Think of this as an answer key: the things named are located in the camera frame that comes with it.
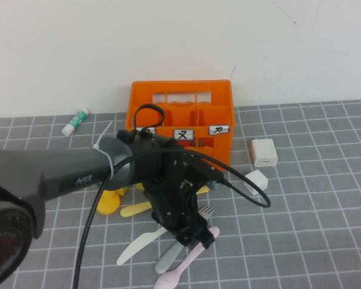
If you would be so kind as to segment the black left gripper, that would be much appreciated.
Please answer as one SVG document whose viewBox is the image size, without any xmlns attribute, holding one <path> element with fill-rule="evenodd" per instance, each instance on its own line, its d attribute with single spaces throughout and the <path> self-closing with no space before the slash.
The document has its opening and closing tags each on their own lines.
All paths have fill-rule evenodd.
<svg viewBox="0 0 361 289">
<path fill-rule="evenodd" d="M 206 177 L 176 184 L 158 178 L 143 182 L 146 197 L 153 208 L 152 218 L 185 247 L 195 247 L 200 242 L 204 249 L 208 249 L 215 241 L 207 221 L 199 214 L 197 204 L 196 193 L 207 183 Z"/>
</svg>

